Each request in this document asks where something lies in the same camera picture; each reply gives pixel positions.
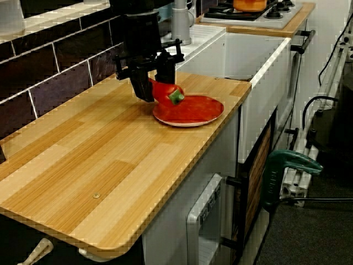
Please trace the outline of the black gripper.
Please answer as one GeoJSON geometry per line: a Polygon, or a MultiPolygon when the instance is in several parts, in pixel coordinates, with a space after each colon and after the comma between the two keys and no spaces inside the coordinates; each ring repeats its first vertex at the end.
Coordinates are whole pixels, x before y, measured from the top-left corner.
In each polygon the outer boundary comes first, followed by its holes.
{"type": "Polygon", "coordinates": [[[124,53],[115,58],[119,80],[130,78],[137,98],[154,102],[148,72],[156,70],[155,80],[175,83],[175,65],[184,61],[180,39],[161,42],[158,12],[124,14],[120,17],[124,53]]]}

